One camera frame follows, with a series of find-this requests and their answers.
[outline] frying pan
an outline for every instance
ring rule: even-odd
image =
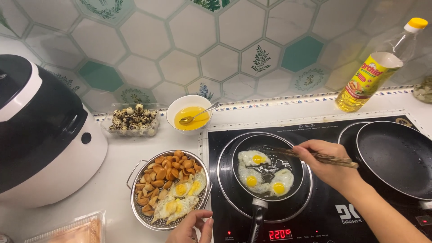
[[[266,134],[251,134],[250,136],[236,141],[232,150],[234,150],[232,158],[232,169],[235,178],[239,185],[251,194],[254,198],[252,200],[252,226],[249,234],[248,243],[257,242],[261,235],[261,228],[264,224],[265,213],[268,209],[268,201],[281,201],[294,195],[303,182],[303,165],[302,161],[297,158],[286,157],[282,154],[269,156],[272,159],[272,164],[278,164],[278,170],[288,167],[294,176],[294,182],[288,193],[283,196],[270,196],[268,193],[257,194],[248,190],[239,180],[238,174],[238,153],[246,150],[257,150],[265,153],[264,145],[281,148],[292,148],[293,145],[282,137],[276,136],[271,133]]]
[[[356,138],[358,159],[382,182],[423,201],[432,201],[432,141],[391,121],[364,125]]]

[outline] rice cooker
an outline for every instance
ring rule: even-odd
[[[35,208],[81,188],[108,143],[79,97],[51,72],[0,55],[0,204]]]

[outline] right hand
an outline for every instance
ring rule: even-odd
[[[300,159],[309,165],[318,178],[341,194],[349,192],[353,186],[364,182],[356,169],[321,163],[308,151],[313,150],[321,154],[349,158],[343,145],[323,140],[308,140],[298,146],[294,146],[292,150],[299,154]]]

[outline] induction cooktop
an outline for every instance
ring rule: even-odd
[[[362,118],[344,121],[308,123],[285,127],[267,127],[208,132],[208,158],[213,211],[213,237],[215,243],[245,243],[251,226],[252,196],[242,190],[232,189],[226,193],[218,181],[218,161],[222,150],[235,137],[247,132],[267,132],[283,137],[294,145],[309,139],[321,139],[333,143],[340,142],[352,155],[352,139],[361,124],[375,121],[398,122],[417,129],[405,115],[379,118]],[[305,165],[306,191],[296,200],[282,201],[275,205],[272,212],[296,208],[288,220],[267,221],[262,232],[263,242],[278,243],[378,243],[363,217],[336,190],[322,182]],[[415,200],[398,200],[398,195],[386,195],[368,178],[364,178],[403,216],[414,224],[428,238],[432,239],[432,213],[423,210]]]

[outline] egg yolk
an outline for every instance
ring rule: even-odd
[[[189,196],[192,196],[192,193],[196,190],[199,189],[199,187],[201,186],[201,183],[199,181],[194,181],[194,183],[192,184],[192,188],[191,190],[187,193]]]
[[[171,201],[171,202],[167,203],[166,206],[165,206],[165,210],[167,212],[173,213],[174,211],[177,210],[177,202]]]
[[[181,203],[178,203],[177,208],[175,209],[175,213],[177,214],[180,213],[182,209],[183,209],[183,205]]]
[[[177,196],[184,195],[186,193],[187,187],[184,184],[180,184],[175,187],[175,192],[177,193]]]
[[[255,178],[255,176],[248,176],[246,178],[246,184],[248,186],[255,186],[257,184],[257,178]]]
[[[282,194],[285,191],[285,187],[283,186],[282,183],[276,182],[273,184],[273,190],[277,194]]]
[[[264,163],[266,161],[265,158],[263,158],[263,157],[261,157],[259,155],[254,155],[252,157],[252,160],[255,162],[255,164],[261,164],[261,163]]]

